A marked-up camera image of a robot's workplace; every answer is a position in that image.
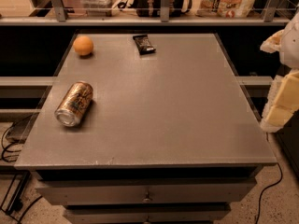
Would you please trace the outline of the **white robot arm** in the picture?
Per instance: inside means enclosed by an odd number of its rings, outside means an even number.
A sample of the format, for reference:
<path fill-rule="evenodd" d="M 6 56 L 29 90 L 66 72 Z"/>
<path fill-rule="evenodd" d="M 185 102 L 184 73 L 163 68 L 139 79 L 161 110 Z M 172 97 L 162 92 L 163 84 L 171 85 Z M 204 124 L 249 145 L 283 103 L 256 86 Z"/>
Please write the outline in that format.
<path fill-rule="evenodd" d="M 290 68 L 284 77 L 275 76 L 263 108 L 260 127 L 264 132 L 275 133 L 299 110 L 299 14 L 284 29 L 268 37 L 260 50 L 277 51 L 280 62 Z"/>

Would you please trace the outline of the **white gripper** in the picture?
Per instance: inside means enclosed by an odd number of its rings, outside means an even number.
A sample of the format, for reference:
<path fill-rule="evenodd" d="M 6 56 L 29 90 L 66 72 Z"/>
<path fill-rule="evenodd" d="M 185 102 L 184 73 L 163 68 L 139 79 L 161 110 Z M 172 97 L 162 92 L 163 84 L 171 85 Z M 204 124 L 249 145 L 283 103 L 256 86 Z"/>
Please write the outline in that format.
<path fill-rule="evenodd" d="M 261 44 L 260 50 L 267 53 L 280 52 L 283 33 L 284 30 L 279 30 L 269 36 Z M 289 73 L 282 79 L 274 105 L 277 106 L 267 105 L 262 113 L 260 127 L 267 133 L 275 133 L 282 129 L 292 117 L 292 112 L 299 109 L 299 72 Z"/>

